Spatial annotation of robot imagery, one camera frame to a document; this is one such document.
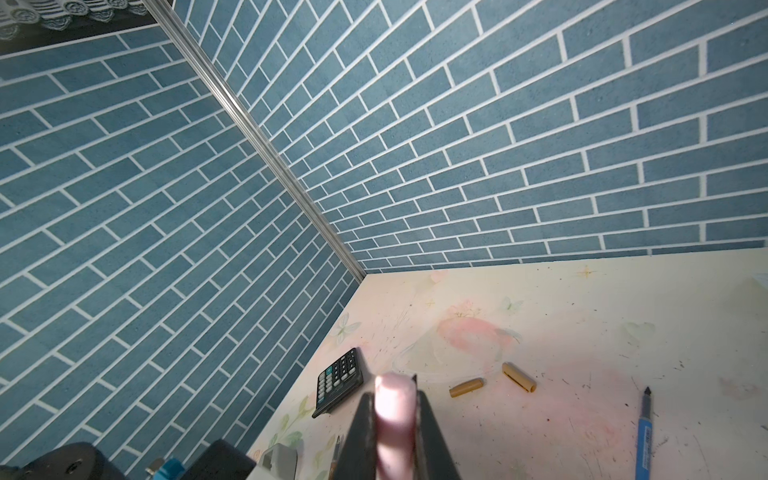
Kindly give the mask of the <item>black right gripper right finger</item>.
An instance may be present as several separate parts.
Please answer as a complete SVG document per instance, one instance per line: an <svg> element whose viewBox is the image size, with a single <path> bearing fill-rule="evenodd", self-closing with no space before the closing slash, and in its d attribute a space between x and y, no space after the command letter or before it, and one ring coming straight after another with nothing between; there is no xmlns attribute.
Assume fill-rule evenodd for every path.
<svg viewBox="0 0 768 480"><path fill-rule="evenodd" d="M460 480L426 394L416 389L413 480Z"/></svg>

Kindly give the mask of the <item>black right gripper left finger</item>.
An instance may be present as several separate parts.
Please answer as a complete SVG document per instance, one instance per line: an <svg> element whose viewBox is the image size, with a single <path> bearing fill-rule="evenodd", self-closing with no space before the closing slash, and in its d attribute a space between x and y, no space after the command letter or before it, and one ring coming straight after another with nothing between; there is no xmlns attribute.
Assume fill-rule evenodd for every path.
<svg viewBox="0 0 768 480"><path fill-rule="evenodd" d="M334 480L375 480L377 469L375 396L364 393L353 416Z"/></svg>

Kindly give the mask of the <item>pink pen cap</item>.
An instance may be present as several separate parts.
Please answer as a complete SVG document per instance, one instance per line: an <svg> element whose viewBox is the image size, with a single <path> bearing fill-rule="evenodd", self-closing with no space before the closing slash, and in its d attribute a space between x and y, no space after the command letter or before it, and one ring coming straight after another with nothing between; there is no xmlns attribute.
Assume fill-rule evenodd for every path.
<svg viewBox="0 0 768 480"><path fill-rule="evenodd" d="M375 379L376 475L411 479L417 388L411 377L385 373Z"/></svg>

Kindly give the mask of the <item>tan pen cap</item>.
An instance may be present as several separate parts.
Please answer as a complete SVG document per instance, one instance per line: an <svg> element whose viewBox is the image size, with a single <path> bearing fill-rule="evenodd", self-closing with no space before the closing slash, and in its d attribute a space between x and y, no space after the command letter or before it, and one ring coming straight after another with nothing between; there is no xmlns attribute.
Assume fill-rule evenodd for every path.
<svg viewBox="0 0 768 480"><path fill-rule="evenodd" d="M502 372L529 393L533 393L537 388L537 382L511 362L504 362L502 364Z"/></svg>
<svg viewBox="0 0 768 480"><path fill-rule="evenodd" d="M456 397L468 394L470 392L476 391L482 388L484 385L485 385L485 381L483 378L474 378L451 387L449 389L449 395L452 398L456 398Z"/></svg>

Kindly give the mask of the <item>tan pen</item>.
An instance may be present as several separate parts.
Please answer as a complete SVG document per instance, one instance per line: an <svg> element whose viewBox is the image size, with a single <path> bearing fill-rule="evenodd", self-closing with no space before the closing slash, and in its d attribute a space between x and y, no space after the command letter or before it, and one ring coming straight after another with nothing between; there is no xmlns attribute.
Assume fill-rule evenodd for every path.
<svg viewBox="0 0 768 480"><path fill-rule="evenodd" d="M335 470L336 470L336 467L337 467L337 464L338 464L339 455L340 455L341 441L342 441L342 437L341 436L337 436L335 444L334 444L331 464L330 464L329 469L328 469L328 480L332 480L334 478Z"/></svg>

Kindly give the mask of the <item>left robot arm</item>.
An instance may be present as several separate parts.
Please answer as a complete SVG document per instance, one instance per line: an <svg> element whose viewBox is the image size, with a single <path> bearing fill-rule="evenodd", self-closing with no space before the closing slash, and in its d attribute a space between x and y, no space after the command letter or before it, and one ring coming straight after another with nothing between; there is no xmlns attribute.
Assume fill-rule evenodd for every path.
<svg viewBox="0 0 768 480"><path fill-rule="evenodd" d="M209 445L191 464L159 458L144 471L127 472L87 442L51 450L25 465L3 465L3 479L246 479L257 462L224 440Z"/></svg>

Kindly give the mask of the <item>blue pen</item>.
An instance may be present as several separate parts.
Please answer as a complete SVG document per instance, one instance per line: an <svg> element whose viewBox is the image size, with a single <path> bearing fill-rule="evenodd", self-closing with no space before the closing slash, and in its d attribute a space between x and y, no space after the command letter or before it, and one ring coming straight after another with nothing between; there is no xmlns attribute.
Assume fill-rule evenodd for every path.
<svg viewBox="0 0 768 480"><path fill-rule="evenodd" d="M652 460L652 423L653 395L646 387L641 397L641 408L637 429L637 449L635 462L635 479L649 480Z"/></svg>

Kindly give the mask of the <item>black calculator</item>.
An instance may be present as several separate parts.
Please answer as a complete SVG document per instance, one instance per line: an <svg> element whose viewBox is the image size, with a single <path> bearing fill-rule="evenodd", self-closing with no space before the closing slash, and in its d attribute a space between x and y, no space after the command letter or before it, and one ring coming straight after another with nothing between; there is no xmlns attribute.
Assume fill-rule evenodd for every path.
<svg viewBox="0 0 768 480"><path fill-rule="evenodd" d="M330 413L364 384L358 348L348 350L317 378L313 418Z"/></svg>

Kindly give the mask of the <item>metal frame rail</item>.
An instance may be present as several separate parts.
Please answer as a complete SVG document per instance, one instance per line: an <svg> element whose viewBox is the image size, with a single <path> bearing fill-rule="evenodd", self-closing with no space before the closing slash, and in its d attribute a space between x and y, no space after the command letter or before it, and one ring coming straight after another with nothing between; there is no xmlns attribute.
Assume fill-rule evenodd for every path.
<svg viewBox="0 0 768 480"><path fill-rule="evenodd" d="M195 42L172 6L161 0L149 0L145 5L152 17L179 49L185 60L245 138L256 149L262 160L316 227L343 265L357 281L363 281L366 276L364 269L341 241L334 228L327 222L297 178L284 164L277 150L259 129L244 105L236 98L230 86L215 69L202 48Z"/></svg>

